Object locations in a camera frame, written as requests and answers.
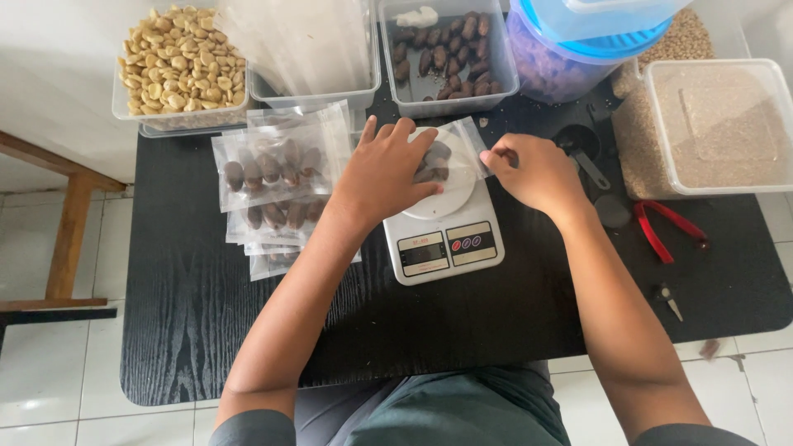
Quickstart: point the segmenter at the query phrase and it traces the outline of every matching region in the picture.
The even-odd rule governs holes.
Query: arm
[[[515,157],[519,167],[510,167]],[[546,213],[565,241],[584,341],[626,438],[670,423],[710,425],[672,342],[608,240],[565,153],[505,135],[482,161],[504,188]]]
[[[297,381],[320,337],[333,294],[366,235],[390,217],[432,194],[438,183],[412,184],[437,130],[408,143],[409,119],[384,125],[374,116],[325,207],[305,249],[248,332],[220,396],[215,427],[253,409],[294,419]]]

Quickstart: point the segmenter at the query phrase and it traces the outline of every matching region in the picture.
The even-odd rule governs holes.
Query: stack of empty bags
[[[244,245],[251,280],[300,255],[352,154],[349,122],[347,101],[251,110],[247,129],[212,138],[226,242]]]

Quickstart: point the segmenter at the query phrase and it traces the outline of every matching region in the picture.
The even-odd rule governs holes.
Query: purple contents in jar
[[[549,104],[575,101],[606,79],[623,61],[598,65],[564,57],[538,40],[514,11],[507,16],[506,25],[520,92],[536,101]]]

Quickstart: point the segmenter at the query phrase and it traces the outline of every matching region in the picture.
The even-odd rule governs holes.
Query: red-handled pliers
[[[666,249],[664,244],[661,243],[661,239],[659,239],[655,234],[653,228],[649,225],[645,206],[656,210],[659,214],[663,215],[672,223],[674,223],[675,226],[683,229],[688,235],[694,237],[696,239],[697,248],[708,249],[711,246],[711,242],[707,239],[707,235],[700,228],[694,226],[693,223],[681,217],[678,213],[660,204],[659,202],[654,202],[652,200],[642,200],[634,205],[634,214],[639,220],[639,224],[642,225],[642,230],[644,231],[647,240],[661,258],[661,262],[674,263],[675,260],[672,258],[672,254],[669,254],[669,251]]]

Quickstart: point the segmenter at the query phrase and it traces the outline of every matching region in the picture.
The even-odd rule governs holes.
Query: person
[[[567,445],[547,362],[298,390],[339,281],[383,219],[441,194],[413,184],[437,137],[374,116],[311,239],[247,334],[220,397],[212,446]],[[601,226],[565,153],[504,135],[481,159],[565,243],[589,357],[628,443],[746,446],[711,426],[675,349]]]

